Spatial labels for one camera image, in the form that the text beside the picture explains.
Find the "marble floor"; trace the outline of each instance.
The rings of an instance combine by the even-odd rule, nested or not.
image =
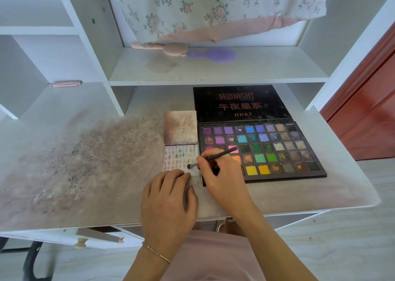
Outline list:
[[[373,208],[331,211],[278,230],[320,281],[395,280],[395,159],[358,162],[380,194]],[[6,248],[27,247],[10,240]],[[43,244],[35,274],[53,280],[122,280],[135,248],[75,250]],[[0,280],[21,280],[26,253],[0,254]]]

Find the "yellow eyeshadow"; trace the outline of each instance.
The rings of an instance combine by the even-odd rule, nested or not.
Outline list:
[[[246,166],[247,175],[258,175],[258,171],[256,170],[255,166]]]
[[[232,155],[232,158],[234,160],[237,160],[239,163],[241,163],[241,157],[239,155]]]
[[[268,166],[258,166],[259,169],[259,173],[261,173],[261,175],[265,175],[265,174],[270,174],[270,170]]]

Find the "silver bracelet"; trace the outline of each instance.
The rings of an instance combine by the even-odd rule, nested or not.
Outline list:
[[[166,260],[168,263],[171,263],[171,261],[169,259],[167,259],[165,256],[162,256],[161,254],[156,253],[149,245],[146,245],[145,242],[142,243],[142,245],[144,247],[146,247],[147,249],[149,249],[152,253],[158,255],[160,258]]]

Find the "black eyeshadow palette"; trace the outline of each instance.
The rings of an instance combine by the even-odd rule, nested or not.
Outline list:
[[[327,176],[273,86],[199,87],[194,97],[200,153],[237,146],[230,156],[246,183]]]

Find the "person's right hand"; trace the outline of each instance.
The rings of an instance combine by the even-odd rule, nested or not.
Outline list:
[[[225,208],[232,217],[242,216],[254,205],[241,173],[240,163],[229,154],[207,162],[206,158],[222,152],[215,148],[204,151],[197,157],[199,168],[207,189],[214,200]],[[212,168],[218,166],[220,172],[213,174]]]

